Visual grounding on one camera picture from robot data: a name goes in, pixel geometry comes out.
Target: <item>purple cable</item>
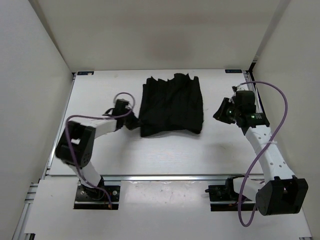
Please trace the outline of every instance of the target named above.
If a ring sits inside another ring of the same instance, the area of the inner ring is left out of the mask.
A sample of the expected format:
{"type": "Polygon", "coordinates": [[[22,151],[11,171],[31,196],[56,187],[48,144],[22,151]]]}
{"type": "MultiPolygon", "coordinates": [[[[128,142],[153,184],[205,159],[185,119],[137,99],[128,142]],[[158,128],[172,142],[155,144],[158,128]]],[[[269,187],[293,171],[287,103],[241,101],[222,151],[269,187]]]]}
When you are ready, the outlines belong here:
{"type": "Polygon", "coordinates": [[[75,168],[76,168],[76,170],[77,170],[77,172],[78,172],[78,174],[79,174],[79,177],[82,178],[82,179],[84,180],[84,182],[85,182],[86,184],[88,184],[90,187],[92,187],[92,188],[94,188],[94,189],[98,189],[98,190],[104,192],[104,194],[105,194],[105,195],[107,196],[107,198],[108,198],[109,205],[110,205],[110,208],[111,208],[111,209],[112,209],[112,202],[111,202],[111,198],[110,198],[109,193],[108,193],[105,189],[93,185],[93,184],[92,184],[91,182],[89,182],[89,181],[85,178],[85,176],[82,174],[82,171],[81,171],[81,169],[80,169],[80,166],[79,166],[79,164],[78,164],[78,162],[77,162],[77,157],[76,157],[76,154],[75,154],[75,150],[74,150],[74,148],[73,148],[73,146],[72,146],[72,143],[71,143],[71,138],[70,138],[70,133],[69,133],[68,122],[69,122],[70,119],[72,119],[72,118],[83,118],[83,119],[94,119],[94,120],[111,120],[111,119],[119,119],[119,118],[123,118],[123,117],[128,116],[128,115],[133,111],[133,109],[134,109],[134,107],[135,107],[135,105],[136,105],[136,100],[135,100],[134,96],[132,96],[130,93],[128,93],[128,92],[120,92],[120,93],[118,93],[117,95],[115,95],[113,101],[115,101],[115,99],[116,99],[119,95],[121,95],[121,94],[129,95],[129,96],[132,98],[132,101],[133,101],[133,103],[132,103],[132,108],[131,108],[126,114],[123,114],[123,115],[120,115],[120,116],[112,116],[112,117],[96,117],[96,116],[84,116],[84,115],[71,115],[71,116],[69,116],[69,117],[65,120],[65,129],[64,129],[64,131],[65,131],[65,137],[66,137],[66,142],[68,143],[68,147],[69,147],[69,149],[70,149],[71,157],[72,157],[73,163],[74,163],[74,165],[75,165],[75,168]]]}
{"type": "Polygon", "coordinates": [[[240,223],[241,223],[242,226],[249,227],[251,225],[253,219],[254,219],[257,206],[254,205],[254,208],[252,210],[252,214],[251,214],[251,217],[250,217],[248,223],[244,223],[244,221],[242,219],[242,216],[241,216],[241,204],[242,204],[241,200],[242,200],[243,192],[244,192],[244,189],[245,189],[245,185],[246,185],[247,179],[249,177],[249,174],[252,171],[252,169],[254,168],[255,164],[258,162],[258,160],[262,156],[262,154],[264,154],[264,152],[268,149],[268,147],[270,146],[271,142],[275,139],[277,133],[279,132],[279,130],[282,127],[282,125],[284,124],[284,122],[286,120],[286,117],[287,117],[287,114],[288,114],[288,100],[287,100],[286,95],[284,94],[284,92],[281,91],[280,88],[278,88],[277,86],[275,86],[275,85],[273,85],[271,83],[264,82],[264,81],[248,81],[248,82],[243,82],[243,83],[239,84],[237,87],[242,86],[242,85],[246,85],[246,84],[264,84],[264,85],[268,85],[268,86],[276,89],[281,94],[281,96],[283,97],[283,100],[284,100],[284,114],[283,114],[283,117],[282,117],[282,120],[281,120],[280,124],[274,130],[274,133],[270,137],[269,142],[264,146],[264,148],[259,152],[259,154],[255,157],[255,159],[253,160],[253,162],[249,166],[248,170],[246,171],[246,173],[244,175],[244,178],[243,178],[243,181],[242,181],[242,184],[241,184],[241,187],[240,187],[239,198],[238,198],[238,209],[237,209],[238,210],[238,217],[239,217],[239,220],[240,220],[240,223]]]}

